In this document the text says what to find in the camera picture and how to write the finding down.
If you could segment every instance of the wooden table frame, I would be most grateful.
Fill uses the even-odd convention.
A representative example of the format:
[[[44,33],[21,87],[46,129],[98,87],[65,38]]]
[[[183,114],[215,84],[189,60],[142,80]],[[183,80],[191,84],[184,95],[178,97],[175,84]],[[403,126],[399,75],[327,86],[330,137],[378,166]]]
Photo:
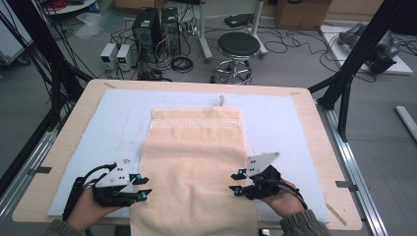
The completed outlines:
[[[349,190],[347,188],[338,188],[335,184],[336,181],[345,181],[345,178],[340,170],[314,100],[307,89],[111,80],[93,80],[89,82],[85,92],[42,163],[42,166],[52,167],[50,173],[37,173],[33,177],[31,184],[13,213],[15,221],[52,221],[54,217],[47,216],[47,211],[58,190],[62,174],[107,89],[201,91],[291,96],[295,103],[319,182],[324,190],[330,215],[330,223],[327,225],[328,229],[359,230],[362,228],[362,221]],[[129,219],[105,218],[100,223],[129,224]],[[259,226],[260,228],[274,227],[267,222],[260,222]]]

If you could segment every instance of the round stool seat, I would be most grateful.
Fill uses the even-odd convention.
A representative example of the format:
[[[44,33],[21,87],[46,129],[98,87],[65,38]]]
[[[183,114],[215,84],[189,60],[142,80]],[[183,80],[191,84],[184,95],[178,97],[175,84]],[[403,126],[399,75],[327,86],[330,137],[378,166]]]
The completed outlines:
[[[229,57],[253,57],[260,48],[258,40],[244,32],[228,32],[218,39],[218,49]]]

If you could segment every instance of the beige cloth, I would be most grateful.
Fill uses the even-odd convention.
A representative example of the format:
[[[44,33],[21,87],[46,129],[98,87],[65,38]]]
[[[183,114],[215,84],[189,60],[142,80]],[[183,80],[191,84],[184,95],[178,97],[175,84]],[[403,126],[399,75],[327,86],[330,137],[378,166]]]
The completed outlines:
[[[247,184],[230,178],[246,158],[239,110],[154,110],[140,170],[152,192],[131,206],[132,235],[257,235],[254,202],[228,188]]]

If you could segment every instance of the human hand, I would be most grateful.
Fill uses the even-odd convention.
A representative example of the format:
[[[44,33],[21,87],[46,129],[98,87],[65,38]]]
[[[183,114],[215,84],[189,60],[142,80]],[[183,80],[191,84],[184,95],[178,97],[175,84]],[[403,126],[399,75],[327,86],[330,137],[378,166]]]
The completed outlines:
[[[282,181],[294,189],[296,188],[293,183],[284,179],[282,179]],[[277,195],[266,197],[261,200],[268,204],[281,217],[286,217],[304,210],[300,200],[283,189],[281,189]]]
[[[92,196],[92,188],[83,191],[67,219],[67,223],[77,230],[84,231],[96,225],[107,214],[121,207],[104,207],[96,202]]]

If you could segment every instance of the sleeve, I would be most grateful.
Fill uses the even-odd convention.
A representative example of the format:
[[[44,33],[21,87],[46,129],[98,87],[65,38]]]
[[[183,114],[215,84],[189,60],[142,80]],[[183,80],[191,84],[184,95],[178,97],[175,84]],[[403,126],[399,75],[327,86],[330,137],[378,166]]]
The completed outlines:
[[[279,221],[284,236],[329,236],[326,226],[316,219],[313,211],[306,209]]]
[[[82,236],[83,234],[67,222],[54,219],[41,236]]]

